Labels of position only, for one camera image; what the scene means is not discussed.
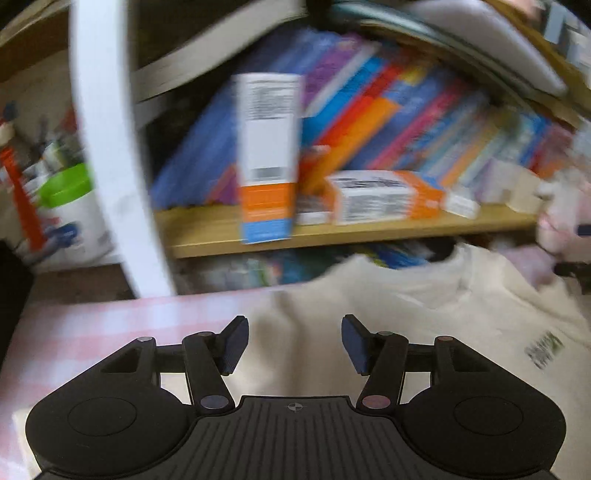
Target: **white post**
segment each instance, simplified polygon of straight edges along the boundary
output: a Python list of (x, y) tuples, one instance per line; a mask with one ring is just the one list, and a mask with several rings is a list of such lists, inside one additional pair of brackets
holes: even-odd
[(176, 294), (156, 227), (134, 122), (128, 0), (74, 0), (70, 65), (87, 163), (138, 297)]

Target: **tablecloth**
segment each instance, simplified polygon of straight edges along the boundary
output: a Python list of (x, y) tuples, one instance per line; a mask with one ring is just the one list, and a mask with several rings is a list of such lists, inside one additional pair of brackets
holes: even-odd
[(270, 290), (27, 308), (0, 372), (0, 479), (29, 480), (13, 412), (139, 336), (167, 345), (202, 330), (218, 332)]

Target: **t-shirt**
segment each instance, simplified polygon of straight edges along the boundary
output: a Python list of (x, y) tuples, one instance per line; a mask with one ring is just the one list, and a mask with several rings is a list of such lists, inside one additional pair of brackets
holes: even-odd
[[(249, 345), (232, 395), (349, 395), (367, 380), (342, 345), (342, 317), (411, 343), (451, 335), (554, 400), (567, 435), (553, 472), (579, 480), (591, 472), (591, 332), (564, 282), (532, 288), (503, 256), (460, 245), (446, 261), (405, 270), (357, 255), (302, 286), (275, 292), (247, 317)], [(428, 387), (407, 374), (402, 402)]]

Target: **green lid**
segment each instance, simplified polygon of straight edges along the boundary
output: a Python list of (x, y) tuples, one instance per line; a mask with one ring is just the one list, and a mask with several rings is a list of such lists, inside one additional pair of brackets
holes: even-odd
[(51, 177), (39, 188), (38, 194), (42, 206), (55, 208), (73, 202), (91, 191), (88, 169), (80, 163)]

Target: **white and orange box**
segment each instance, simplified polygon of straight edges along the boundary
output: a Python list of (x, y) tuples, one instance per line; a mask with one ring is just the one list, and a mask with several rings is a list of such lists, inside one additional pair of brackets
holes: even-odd
[(326, 178), (324, 196), (333, 223), (349, 225), (434, 217), (444, 191), (412, 171), (343, 170)]
[(300, 75), (245, 73), (236, 77), (238, 181), (246, 244), (291, 235), (301, 90)]

